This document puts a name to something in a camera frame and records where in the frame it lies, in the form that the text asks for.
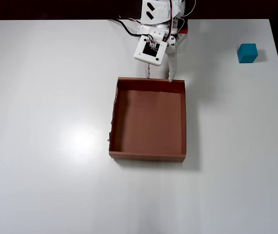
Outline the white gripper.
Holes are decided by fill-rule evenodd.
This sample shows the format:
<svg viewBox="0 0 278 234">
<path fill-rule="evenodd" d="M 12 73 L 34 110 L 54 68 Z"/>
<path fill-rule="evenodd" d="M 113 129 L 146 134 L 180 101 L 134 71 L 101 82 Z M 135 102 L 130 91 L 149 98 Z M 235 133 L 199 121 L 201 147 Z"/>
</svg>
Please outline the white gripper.
<svg viewBox="0 0 278 234">
<path fill-rule="evenodd" d="M 169 24 L 156 24 L 148 25 L 141 24 L 139 26 L 139 34 L 149 34 L 153 37 L 154 42 L 165 41 L 166 37 L 169 35 Z M 173 26 L 171 35 L 167 40 L 167 48 L 165 53 L 168 57 L 168 67 L 169 67 L 169 82 L 174 80 L 177 72 L 177 45 L 179 42 L 178 28 Z M 144 71 L 146 78 L 150 78 L 150 64 L 144 62 Z"/>
</svg>

